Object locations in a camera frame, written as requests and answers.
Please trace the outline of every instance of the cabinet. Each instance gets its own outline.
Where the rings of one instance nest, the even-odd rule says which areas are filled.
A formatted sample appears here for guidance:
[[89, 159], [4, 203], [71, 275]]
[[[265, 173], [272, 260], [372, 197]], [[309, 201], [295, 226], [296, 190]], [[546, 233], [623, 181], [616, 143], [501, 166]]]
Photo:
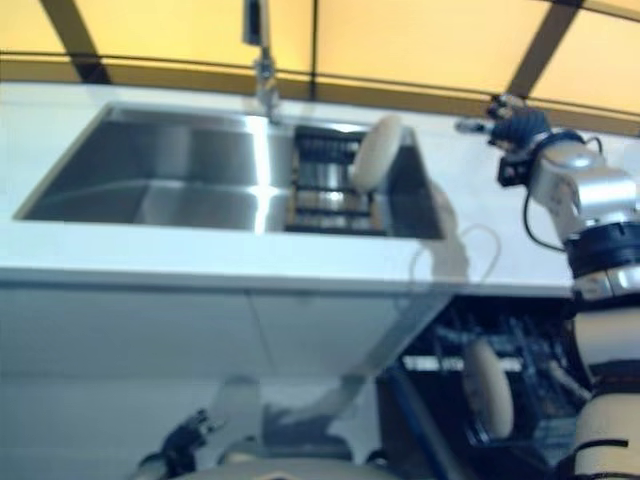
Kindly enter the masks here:
[[243, 293], [0, 291], [4, 375], [213, 378], [271, 371]]
[[406, 315], [406, 298], [366, 294], [250, 294], [267, 350], [279, 375], [372, 374], [397, 355], [448, 296], [415, 299], [421, 315]]

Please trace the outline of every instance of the sink basin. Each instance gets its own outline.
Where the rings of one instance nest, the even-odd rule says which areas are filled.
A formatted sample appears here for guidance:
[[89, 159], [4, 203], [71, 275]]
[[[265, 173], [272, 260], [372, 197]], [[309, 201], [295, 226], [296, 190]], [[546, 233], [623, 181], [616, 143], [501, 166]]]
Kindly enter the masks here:
[[[356, 140], [366, 133], [366, 127], [355, 125], [300, 127], [286, 120], [271, 124], [258, 116], [110, 105], [29, 196], [17, 217], [256, 233], [292, 230], [441, 238], [410, 130], [378, 191], [354, 200], [355, 192], [344, 181], [340, 185], [329, 181], [319, 188], [315, 195], [330, 203], [348, 197], [368, 206], [362, 212], [337, 212], [328, 222], [327, 215], [336, 212], [311, 211], [309, 217], [303, 205], [309, 192], [300, 190], [299, 173], [331, 177], [335, 169], [301, 162], [305, 159], [296, 140], [300, 128]], [[342, 221], [340, 228], [336, 220]]]

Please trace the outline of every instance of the faucet spout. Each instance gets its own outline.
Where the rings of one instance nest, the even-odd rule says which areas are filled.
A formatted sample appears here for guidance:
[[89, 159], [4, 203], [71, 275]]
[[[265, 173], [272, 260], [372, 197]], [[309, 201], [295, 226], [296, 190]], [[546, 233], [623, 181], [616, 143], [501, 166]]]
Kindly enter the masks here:
[[271, 55], [268, 0], [244, 0], [242, 38], [248, 45], [260, 47], [260, 56], [254, 62], [256, 97], [269, 121], [274, 122], [280, 96], [276, 82], [276, 62]]

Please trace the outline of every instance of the robotic hand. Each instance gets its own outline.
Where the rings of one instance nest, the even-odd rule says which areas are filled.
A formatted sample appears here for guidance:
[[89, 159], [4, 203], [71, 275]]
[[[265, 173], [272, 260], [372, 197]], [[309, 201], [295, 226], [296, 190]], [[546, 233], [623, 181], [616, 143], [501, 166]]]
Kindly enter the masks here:
[[[576, 317], [567, 324], [572, 367], [594, 398], [580, 413], [569, 472], [579, 479], [640, 479], [640, 213], [637, 185], [609, 167], [572, 130], [552, 130], [542, 111], [511, 95], [495, 97], [493, 123], [462, 120], [505, 151], [498, 181], [524, 185], [523, 218], [536, 243], [566, 252]], [[563, 247], [536, 239], [530, 198], [547, 209]]]

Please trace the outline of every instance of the dish rack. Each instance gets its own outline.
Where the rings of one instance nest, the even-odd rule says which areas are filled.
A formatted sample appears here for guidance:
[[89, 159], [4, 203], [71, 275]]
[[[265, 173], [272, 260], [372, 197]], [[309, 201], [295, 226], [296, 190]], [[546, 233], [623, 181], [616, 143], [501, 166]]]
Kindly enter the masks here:
[[[439, 385], [442, 395], [460, 398], [464, 348], [476, 338], [486, 339], [507, 374], [516, 412], [514, 428], [505, 439], [491, 438], [470, 409], [457, 404], [458, 413], [448, 415], [461, 420], [457, 424], [463, 430], [460, 441], [465, 437], [473, 449], [516, 449], [521, 453], [529, 449], [554, 465], [569, 452], [576, 416], [590, 398], [590, 392], [571, 376], [563, 345], [557, 341], [561, 322], [543, 322], [537, 315], [519, 312], [492, 315], [493, 304], [475, 303], [471, 308], [482, 312], [478, 316], [467, 310], [468, 306], [449, 306], [405, 352], [403, 368], [422, 388]], [[457, 305], [464, 304], [460, 299]], [[493, 318], [488, 322], [484, 317]]]
[[356, 192], [349, 166], [365, 132], [297, 127], [286, 231], [385, 236], [374, 195]]

